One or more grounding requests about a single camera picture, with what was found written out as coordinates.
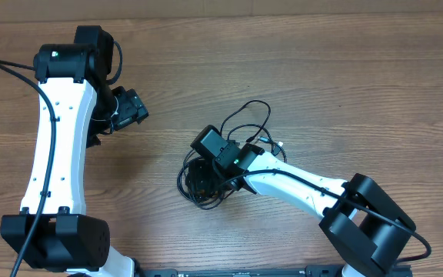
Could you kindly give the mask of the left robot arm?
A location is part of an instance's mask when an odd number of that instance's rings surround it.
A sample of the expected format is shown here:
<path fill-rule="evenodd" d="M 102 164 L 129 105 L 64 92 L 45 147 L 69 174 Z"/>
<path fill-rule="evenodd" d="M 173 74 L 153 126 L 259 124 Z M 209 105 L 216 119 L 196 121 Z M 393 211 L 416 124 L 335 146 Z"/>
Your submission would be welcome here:
<path fill-rule="evenodd" d="M 103 135 L 148 117 L 136 91 L 117 85 L 117 41 L 98 25 L 80 25 L 71 44 L 45 44 L 35 55 L 30 86 L 39 122 L 28 188 L 15 215 L 1 220 L 16 251 L 14 269 L 71 276 L 140 276 L 139 263 L 112 247 L 108 223 L 87 215 L 85 155 Z"/>

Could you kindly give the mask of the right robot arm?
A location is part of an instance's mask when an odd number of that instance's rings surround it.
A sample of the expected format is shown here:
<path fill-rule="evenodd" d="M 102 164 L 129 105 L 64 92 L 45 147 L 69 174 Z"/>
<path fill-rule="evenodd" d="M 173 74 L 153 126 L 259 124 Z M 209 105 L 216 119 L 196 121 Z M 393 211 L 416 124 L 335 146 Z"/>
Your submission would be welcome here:
<path fill-rule="evenodd" d="M 238 147 L 206 126 L 191 147 L 234 190 L 275 197 L 313 215 L 346 264 L 343 276 L 387 276 L 416 226 L 371 178 L 306 172 L 251 143 Z"/>

